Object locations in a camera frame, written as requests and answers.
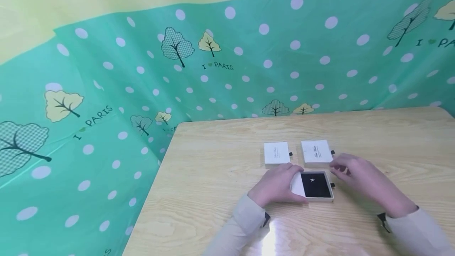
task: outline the right hand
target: right hand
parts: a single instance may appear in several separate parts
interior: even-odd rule
[[[393,218],[403,217],[418,209],[413,201],[368,160],[344,153],[336,157],[330,167],[333,167],[330,172],[336,177],[377,202]]]

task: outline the white polka dot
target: white polka dot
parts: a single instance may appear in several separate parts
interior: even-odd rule
[[[72,227],[74,226],[77,221],[79,220],[79,216],[78,215],[72,215],[70,216],[69,218],[66,219],[65,221],[65,227]]]
[[[384,52],[382,53],[383,56],[386,56],[388,55],[391,51],[392,51],[393,47],[392,46],[388,46]]]
[[[103,66],[104,66],[104,68],[107,69],[107,70],[111,70],[111,69],[114,68],[114,65],[111,64],[111,63],[108,62],[108,61],[103,62]]]
[[[77,189],[81,192],[85,191],[88,189],[88,187],[90,187],[90,181],[88,180],[85,180],[85,181],[82,181],[79,186],[77,187]]]
[[[205,29],[205,31],[207,32],[207,34],[209,34],[209,35],[210,35],[210,37],[213,37],[213,32],[212,32],[212,31],[210,31],[210,29]]]
[[[100,225],[100,232],[104,232],[110,225],[110,222],[106,220]]]
[[[128,21],[128,24],[132,27],[136,26],[136,23],[134,22],[133,19],[131,19],[131,17],[126,17],[126,20]]]
[[[401,57],[401,62],[410,62],[414,58],[414,55],[412,53],[407,53],[406,55]]]
[[[290,47],[293,50],[300,49],[300,42],[297,41],[297,40],[294,40],[294,41],[291,42]]]
[[[291,0],[291,8],[293,10],[300,9],[303,5],[303,0]]]
[[[64,56],[70,55],[70,52],[68,51],[68,49],[65,46],[63,46],[63,44],[58,43],[57,50]]]
[[[368,80],[368,83],[372,84],[372,83],[375,83],[376,80],[378,80],[378,77],[377,76],[373,76],[370,78],[370,80]]]
[[[119,45],[120,47],[124,47],[125,46],[125,40],[123,40],[123,38],[116,38],[115,39],[115,42],[117,43],[117,45]]]
[[[31,176],[35,179],[46,178],[51,173],[51,168],[49,166],[40,166],[33,169]]]
[[[389,92],[395,93],[397,91],[397,86],[395,84],[389,85]]]
[[[272,64],[273,64],[273,63],[272,63],[272,61],[271,61],[270,59],[266,59],[266,60],[264,61],[264,67],[265,67],[265,68],[270,68],[270,67],[272,67]]]
[[[107,199],[108,200],[114,199],[115,196],[117,196],[117,191],[114,190],[114,191],[112,191],[111,193],[108,194]]]
[[[136,198],[132,198],[132,199],[128,202],[128,204],[129,204],[130,206],[134,206],[134,205],[136,204]]]
[[[297,71],[291,72],[291,78],[292,79],[296,79],[297,77],[299,77],[299,73]]]
[[[224,16],[226,16],[227,19],[234,19],[234,17],[235,17],[235,9],[233,7],[227,7],[224,10]]]
[[[441,101],[434,101],[433,103],[430,104],[431,107],[439,107],[441,106]]]
[[[76,28],[74,30],[74,33],[76,34],[77,37],[81,38],[81,39],[86,39],[88,37],[88,33],[87,31],[85,31],[84,29],[82,28]]]
[[[438,73],[439,70],[433,70],[432,72],[430,72],[429,74],[427,74],[427,77],[432,77],[434,76],[436,73]]]
[[[325,27],[327,29],[333,29],[335,28],[335,26],[338,24],[338,18],[336,18],[335,16],[332,16],[332,17],[329,17],[327,18],[327,20],[325,21]]]
[[[262,35],[267,35],[269,33],[269,26],[267,24],[261,24],[259,26],[259,32]]]
[[[359,46],[363,46],[364,44],[368,43],[369,41],[369,35],[363,34],[357,39],[357,44]]]
[[[120,167],[120,160],[114,160],[113,162],[113,169],[117,169]]]
[[[125,234],[126,234],[126,235],[130,235],[132,232],[133,232],[133,226],[129,226],[129,227],[125,230]]]
[[[59,83],[55,83],[55,82],[48,83],[48,84],[46,84],[45,87],[46,87],[46,91],[57,92],[57,91],[63,90],[63,87]]]
[[[31,206],[25,209],[22,209],[17,215],[16,220],[28,220],[30,217],[33,217],[38,212],[38,208]]]
[[[325,56],[321,57],[319,62],[320,62],[320,64],[326,65],[326,64],[328,64],[330,62],[330,57],[325,55]]]
[[[417,3],[412,4],[410,7],[408,7],[408,8],[406,9],[406,11],[404,11],[404,15],[406,16],[407,14],[413,12],[414,9],[415,9],[418,5],[419,5],[419,4],[417,4]]]
[[[92,154],[93,150],[95,150],[93,145],[84,145],[83,147],[84,154]]]
[[[346,74],[347,77],[354,77],[357,75],[357,70],[350,70],[348,71],[348,73]]]
[[[242,50],[241,47],[235,47],[235,48],[234,48],[234,53],[235,53],[236,55],[243,55],[243,50]]]
[[[180,21],[185,20],[185,17],[186,17],[185,12],[183,12],[183,10],[181,10],[181,9],[177,9],[177,11],[175,12],[175,16]]]

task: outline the hand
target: hand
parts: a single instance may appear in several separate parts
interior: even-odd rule
[[[291,192],[291,180],[297,172],[303,172],[303,168],[291,163],[268,170],[248,192],[248,197],[262,208],[272,202],[308,203],[305,197]]]
[[[403,217],[418,209],[413,201],[368,160],[351,154],[341,154],[330,166],[333,167],[331,172],[336,177],[377,202],[390,217]]]

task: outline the tree print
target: tree print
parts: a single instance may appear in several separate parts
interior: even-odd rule
[[[455,28],[455,0],[450,1],[448,4],[439,8],[434,18],[439,20],[453,21],[449,28],[452,31]]]
[[[131,124],[137,128],[141,135],[146,134],[148,136],[149,133],[146,130],[152,125],[152,119],[143,116],[131,116]]]
[[[289,108],[284,106],[284,104],[278,100],[272,100],[270,104],[263,107],[262,112],[266,115],[277,116],[279,113],[280,114],[289,113]]]
[[[164,35],[164,40],[161,43],[163,55],[170,59],[179,59],[182,67],[185,67],[183,58],[194,53],[192,44],[183,38],[182,33],[176,32],[174,28],[167,27]]]
[[[74,111],[84,100],[84,97],[77,93],[69,94],[64,91],[46,91],[46,117],[51,122],[58,122],[66,118],[70,113],[80,117]]]
[[[387,38],[389,40],[396,40],[399,38],[398,43],[395,45],[396,47],[398,47],[405,34],[408,34],[413,29],[420,26],[427,19],[429,6],[432,1],[433,0],[423,0],[411,13],[407,14],[393,27]]]
[[[199,41],[199,49],[207,52],[212,52],[213,57],[215,57],[215,54],[213,52],[221,51],[219,44],[217,44],[207,32],[204,32],[203,37]]]
[[[303,103],[299,107],[295,108],[294,111],[292,111],[292,112],[303,115],[306,113],[311,113],[313,111],[314,111],[314,109],[310,105],[308,105],[307,103]]]
[[[165,112],[158,112],[155,117],[155,121],[157,122],[167,122],[172,118],[172,115],[170,113],[165,113]]]
[[[6,121],[0,124],[0,177],[14,173],[22,168],[32,156],[52,159],[48,156],[36,154],[46,142],[48,128],[37,124],[15,124]]]

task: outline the checkered tree print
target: checkered tree print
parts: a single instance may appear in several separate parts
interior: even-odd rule
[[[194,53],[192,44],[183,38],[182,33],[176,32],[174,28],[167,27],[164,35],[164,40],[161,43],[163,55],[170,59],[179,59],[182,67],[185,67],[183,58]]]
[[[36,154],[46,142],[48,128],[37,124],[20,125],[6,121],[0,124],[0,177],[22,168],[32,156],[51,161]]]

